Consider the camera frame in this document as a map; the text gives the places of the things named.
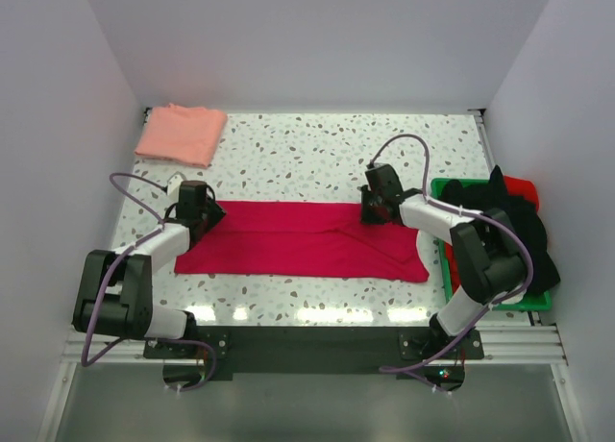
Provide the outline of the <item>black garment in bin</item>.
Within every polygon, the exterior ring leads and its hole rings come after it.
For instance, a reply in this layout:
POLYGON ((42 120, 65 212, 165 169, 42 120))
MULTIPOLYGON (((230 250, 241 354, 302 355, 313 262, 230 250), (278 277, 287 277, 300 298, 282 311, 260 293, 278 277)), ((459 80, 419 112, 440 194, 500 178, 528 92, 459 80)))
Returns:
POLYGON ((487 181, 447 180, 436 196, 454 206, 481 211, 501 209, 508 215, 533 262, 528 297, 541 297, 560 283, 559 272, 548 253, 547 231, 538 215, 539 199, 532 182, 507 176, 496 166, 487 181))

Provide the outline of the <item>green plastic bin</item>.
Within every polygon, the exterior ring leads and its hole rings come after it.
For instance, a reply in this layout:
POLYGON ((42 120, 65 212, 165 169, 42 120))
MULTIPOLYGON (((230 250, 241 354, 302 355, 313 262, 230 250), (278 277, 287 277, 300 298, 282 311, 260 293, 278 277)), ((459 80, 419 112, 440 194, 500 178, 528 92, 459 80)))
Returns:
POLYGON ((428 204, 444 213, 444 275, 449 311, 545 311, 559 283, 546 251, 537 200, 509 188, 495 169, 489 180, 435 179, 428 204))

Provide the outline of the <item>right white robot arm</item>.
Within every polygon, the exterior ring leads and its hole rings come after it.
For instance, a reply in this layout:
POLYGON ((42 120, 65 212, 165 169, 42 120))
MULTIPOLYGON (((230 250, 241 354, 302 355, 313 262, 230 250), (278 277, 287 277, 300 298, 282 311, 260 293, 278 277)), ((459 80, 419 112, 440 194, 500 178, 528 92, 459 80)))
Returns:
POLYGON ((462 337, 492 306, 525 293, 533 278, 529 250, 501 209, 479 211, 436 200, 417 188, 403 189, 395 169, 370 163, 361 188, 361 220, 428 233, 453 247, 460 288, 430 319, 428 345, 448 358, 462 337))

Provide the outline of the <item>red garment in bin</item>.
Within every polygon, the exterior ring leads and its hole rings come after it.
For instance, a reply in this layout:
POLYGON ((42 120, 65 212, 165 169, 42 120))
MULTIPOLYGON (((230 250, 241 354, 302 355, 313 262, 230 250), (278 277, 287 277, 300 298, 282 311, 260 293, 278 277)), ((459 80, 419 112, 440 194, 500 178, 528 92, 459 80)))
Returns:
POLYGON ((547 237, 538 216, 538 195, 533 183, 501 175, 494 169, 487 182, 465 184, 450 180, 442 188, 440 200, 467 209, 501 209, 514 231, 527 247, 534 270, 538 271, 547 253, 547 237))

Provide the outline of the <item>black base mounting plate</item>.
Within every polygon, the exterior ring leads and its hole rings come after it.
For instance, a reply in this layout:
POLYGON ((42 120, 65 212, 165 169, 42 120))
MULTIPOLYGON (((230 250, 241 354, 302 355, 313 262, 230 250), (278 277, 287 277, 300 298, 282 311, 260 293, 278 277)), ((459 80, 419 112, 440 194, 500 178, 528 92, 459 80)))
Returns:
POLYGON ((167 383, 230 381, 241 374, 392 375, 458 389, 468 360, 484 357, 480 333, 441 340, 428 327, 198 327, 184 341, 150 340, 167 383))

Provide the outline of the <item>folded peach t-shirt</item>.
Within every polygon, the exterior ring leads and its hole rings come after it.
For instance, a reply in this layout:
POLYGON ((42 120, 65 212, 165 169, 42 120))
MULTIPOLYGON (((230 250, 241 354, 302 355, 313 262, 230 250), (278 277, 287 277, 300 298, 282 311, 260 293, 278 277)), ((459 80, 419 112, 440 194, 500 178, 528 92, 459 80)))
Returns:
POLYGON ((150 110, 135 154, 155 160, 207 168, 223 134, 228 115, 204 107, 174 104, 150 110))

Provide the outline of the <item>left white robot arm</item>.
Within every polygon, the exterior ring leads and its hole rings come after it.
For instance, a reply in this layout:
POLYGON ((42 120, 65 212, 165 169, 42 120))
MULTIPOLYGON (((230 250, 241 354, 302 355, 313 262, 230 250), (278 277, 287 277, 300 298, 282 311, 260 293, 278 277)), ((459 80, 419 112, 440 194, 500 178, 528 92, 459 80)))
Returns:
POLYGON ((153 276, 186 254, 225 217, 211 186, 182 181, 172 192, 171 210, 149 234, 114 250, 86 256, 73 310, 78 332, 121 339, 165 339, 177 357, 192 356, 199 334, 190 326, 193 315, 153 302, 153 276))

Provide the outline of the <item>crimson red t-shirt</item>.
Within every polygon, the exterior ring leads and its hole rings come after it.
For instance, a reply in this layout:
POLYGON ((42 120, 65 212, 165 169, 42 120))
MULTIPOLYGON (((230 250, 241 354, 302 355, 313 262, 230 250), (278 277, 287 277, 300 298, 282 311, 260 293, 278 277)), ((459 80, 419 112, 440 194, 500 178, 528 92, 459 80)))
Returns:
POLYGON ((418 233, 360 221, 348 203, 224 201, 227 213, 174 270, 182 275, 282 275, 426 282, 418 233))

